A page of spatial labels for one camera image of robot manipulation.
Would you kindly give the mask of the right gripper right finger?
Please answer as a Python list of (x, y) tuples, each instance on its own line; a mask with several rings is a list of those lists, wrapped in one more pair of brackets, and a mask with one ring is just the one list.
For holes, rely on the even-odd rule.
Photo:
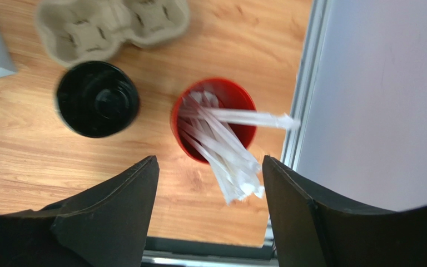
[(427, 266), (427, 205), (367, 205), (271, 156), (262, 171), (280, 266)]

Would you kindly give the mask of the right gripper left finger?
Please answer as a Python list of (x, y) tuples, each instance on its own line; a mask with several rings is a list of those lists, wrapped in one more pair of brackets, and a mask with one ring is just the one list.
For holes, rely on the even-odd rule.
[(0, 266), (140, 266), (159, 173), (148, 156), (40, 210), (0, 215)]

